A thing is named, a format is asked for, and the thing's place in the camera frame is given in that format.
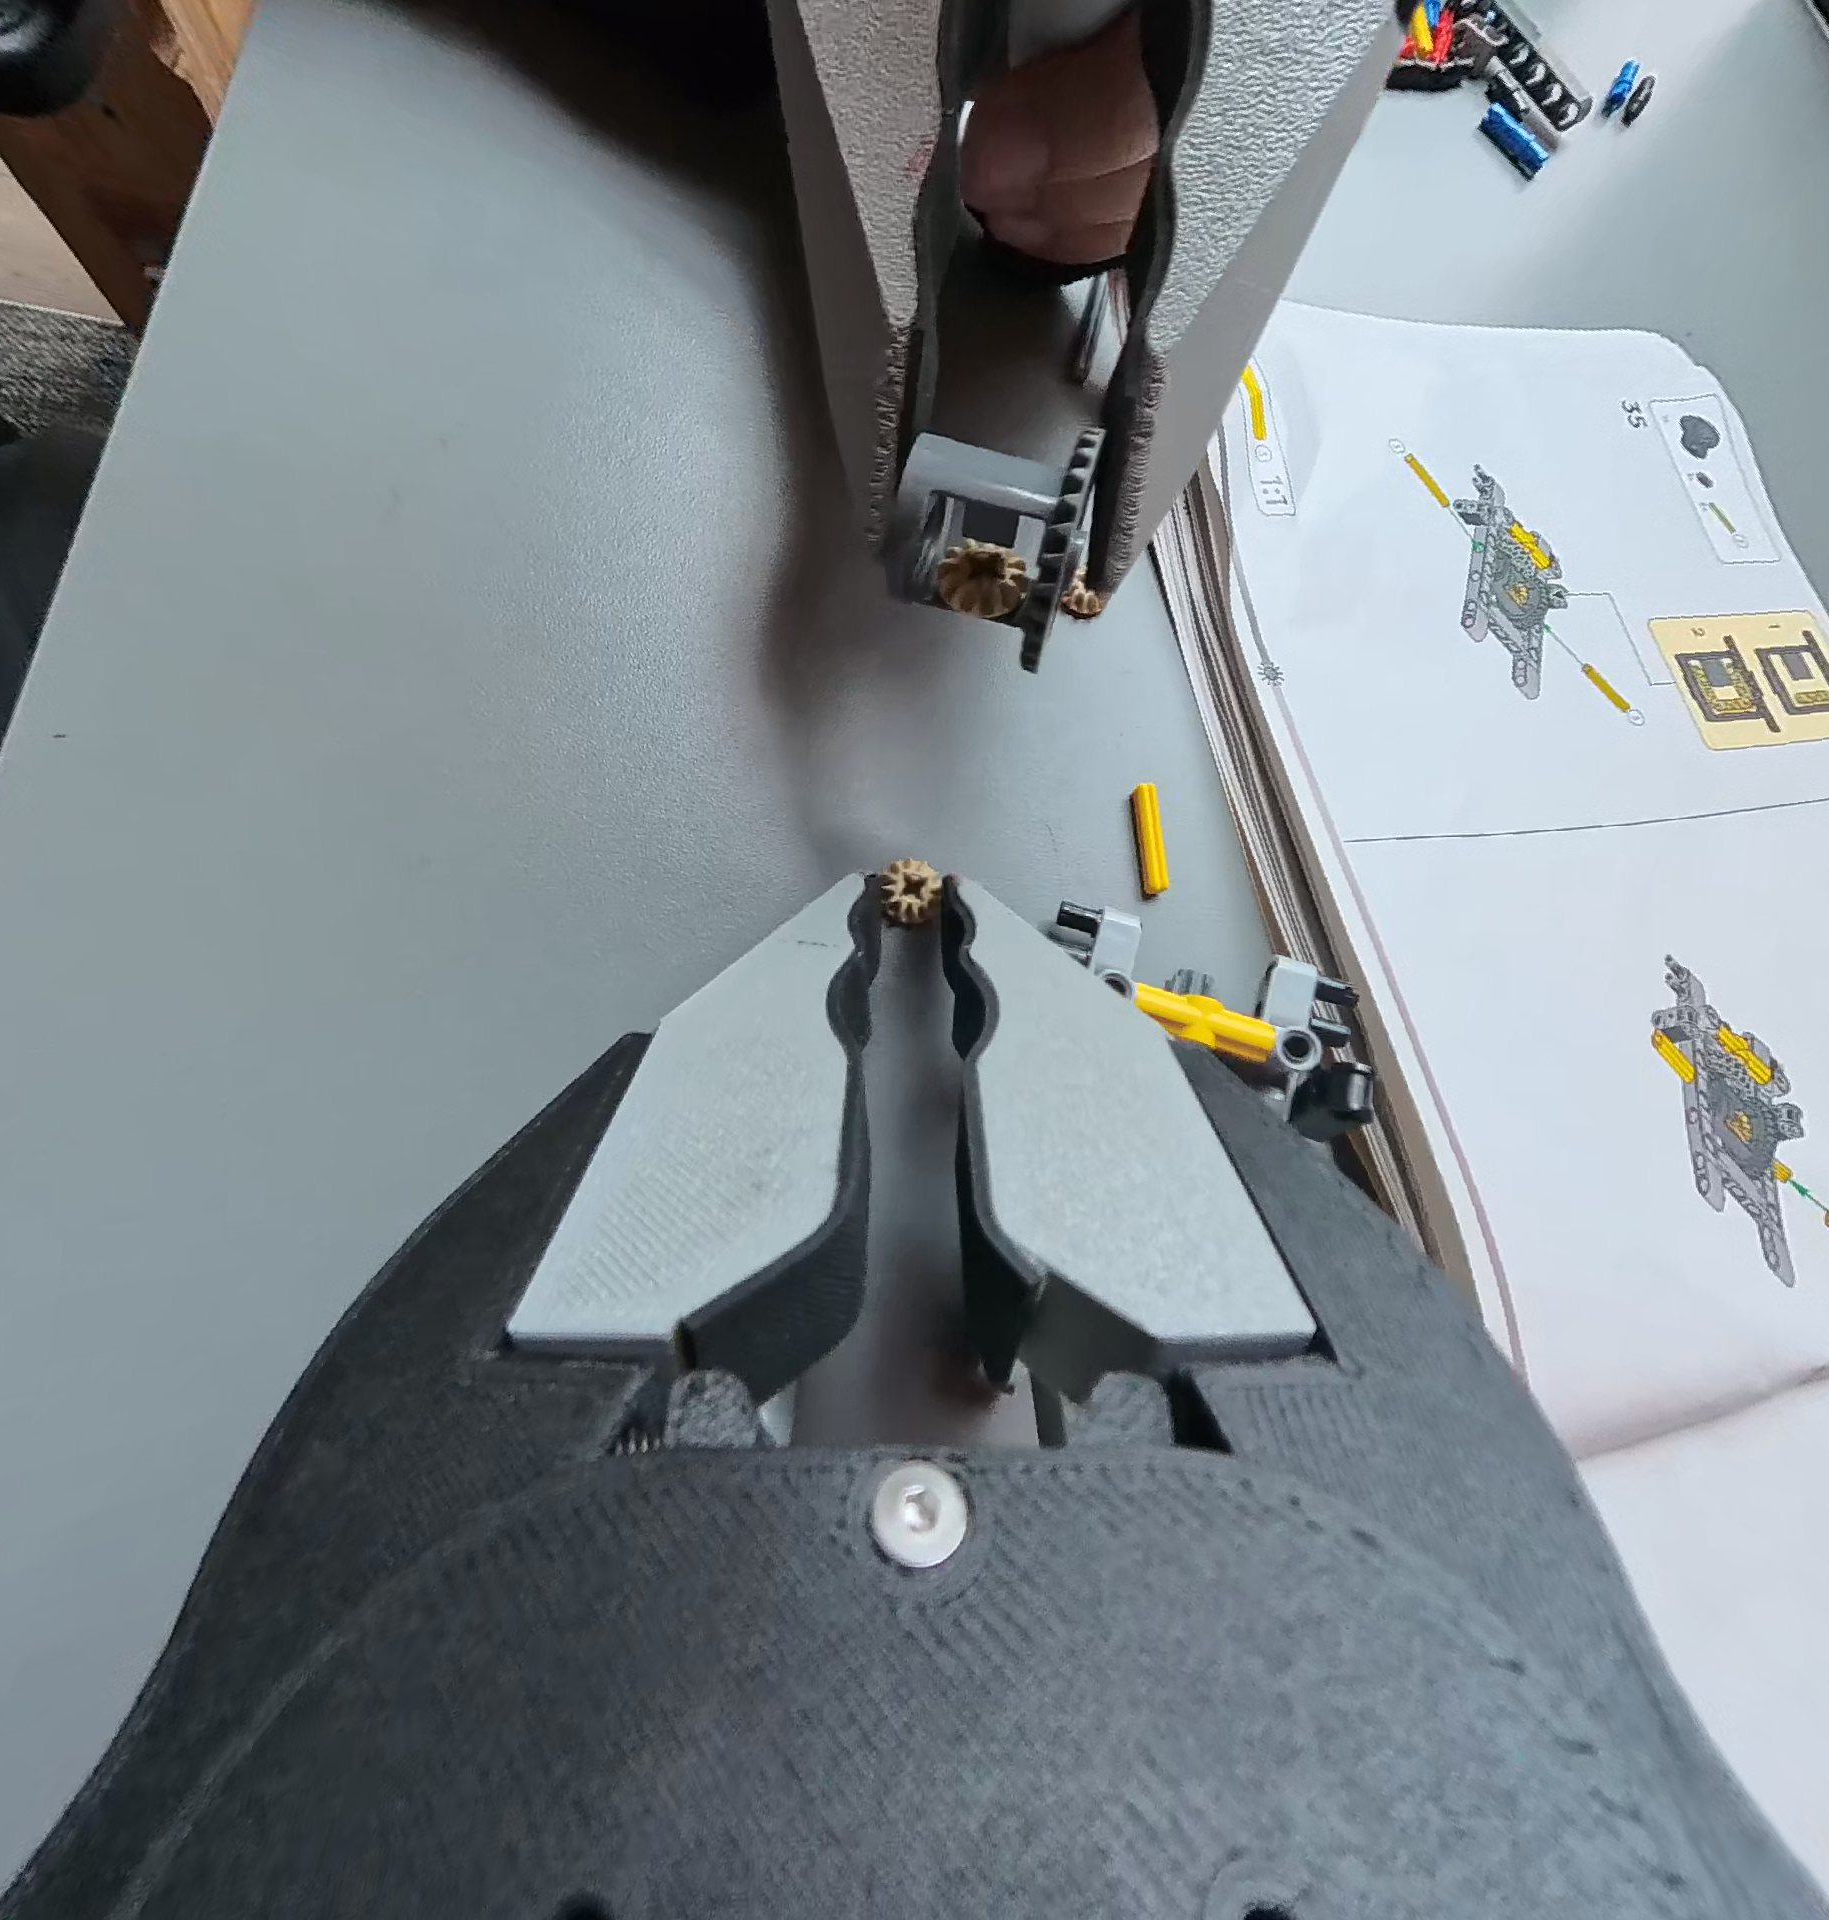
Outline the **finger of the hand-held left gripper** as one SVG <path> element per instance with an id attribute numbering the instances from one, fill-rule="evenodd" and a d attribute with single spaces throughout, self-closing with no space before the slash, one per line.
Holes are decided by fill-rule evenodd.
<path id="1" fill-rule="evenodd" d="M 1005 2 L 764 2 L 816 349 L 879 563 L 937 563 L 970 453 L 937 451 L 938 302 L 963 223 L 961 111 Z"/>
<path id="2" fill-rule="evenodd" d="M 1127 242 L 1084 578 L 1109 596 L 1222 419 L 1403 43 L 1392 2 L 1140 2 L 1159 140 Z"/>

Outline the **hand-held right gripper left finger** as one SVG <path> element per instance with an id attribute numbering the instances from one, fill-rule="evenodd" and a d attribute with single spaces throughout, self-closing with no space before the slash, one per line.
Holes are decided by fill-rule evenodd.
<path id="1" fill-rule="evenodd" d="M 767 1404 L 856 1325 L 876 879 L 849 874 L 656 1027 L 506 1337 L 726 1373 Z"/>

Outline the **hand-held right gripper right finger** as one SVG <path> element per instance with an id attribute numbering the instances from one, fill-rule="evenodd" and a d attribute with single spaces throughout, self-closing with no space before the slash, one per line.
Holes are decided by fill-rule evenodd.
<path id="1" fill-rule="evenodd" d="M 1314 1316 L 1130 973 L 1075 959 L 970 879 L 942 880 L 942 972 L 967 1337 L 986 1379 L 1023 1367 L 1088 1397 L 1114 1373 L 1307 1358 Z"/>

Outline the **grey lego frame assembly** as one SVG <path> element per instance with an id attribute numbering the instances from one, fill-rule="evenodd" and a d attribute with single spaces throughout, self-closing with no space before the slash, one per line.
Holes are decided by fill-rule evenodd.
<path id="1" fill-rule="evenodd" d="M 1301 1135 L 1334 1141 L 1378 1121 L 1378 1078 L 1360 1057 L 1351 1025 L 1360 994 L 1351 982 L 1310 962 L 1272 957 L 1252 1010 L 1242 1010 L 1197 972 L 1176 972 L 1165 988 L 1138 980 L 1135 915 L 1060 900 L 1050 939 L 1170 1038 L 1211 1048 Z"/>

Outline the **grey lego differential housing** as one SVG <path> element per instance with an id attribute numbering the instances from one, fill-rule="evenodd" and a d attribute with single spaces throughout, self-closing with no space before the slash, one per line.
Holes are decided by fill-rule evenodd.
<path id="1" fill-rule="evenodd" d="M 1088 427 L 1073 436 L 1062 465 L 1041 465 L 925 434 L 906 460 L 887 519 L 879 563 L 888 596 L 910 607 L 946 611 L 937 601 L 937 565 L 949 546 L 1014 547 L 1033 573 L 1027 605 L 1005 623 L 958 617 L 1012 630 L 1023 671 L 1039 671 L 1060 620 L 1060 596 L 1084 578 L 1104 445 L 1104 429 Z"/>

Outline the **pile of loose lego pieces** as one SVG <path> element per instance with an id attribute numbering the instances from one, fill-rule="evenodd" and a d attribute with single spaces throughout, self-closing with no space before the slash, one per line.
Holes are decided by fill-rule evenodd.
<path id="1" fill-rule="evenodd" d="M 1521 2 L 1392 2 L 1392 19 L 1403 43 L 1388 71 L 1390 89 L 1449 95 L 1473 83 L 1553 137 L 1592 114 L 1592 95 Z"/>

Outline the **lego instruction booklet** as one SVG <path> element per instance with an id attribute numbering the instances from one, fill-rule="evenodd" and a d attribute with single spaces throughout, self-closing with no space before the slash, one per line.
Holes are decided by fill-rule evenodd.
<path id="1" fill-rule="evenodd" d="M 1406 1202 L 1829 1896 L 1829 611 L 1640 330 L 1285 302 L 1163 547 Z"/>

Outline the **person's left hand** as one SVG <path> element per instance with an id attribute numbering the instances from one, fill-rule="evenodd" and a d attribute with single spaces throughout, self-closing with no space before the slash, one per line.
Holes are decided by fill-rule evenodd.
<path id="1" fill-rule="evenodd" d="M 975 89 L 958 192 L 986 242 L 1081 278 L 1127 251 L 1163 128 L 1135 2 L 1049 16 L 1014 19 L 1005 71 Z"/>

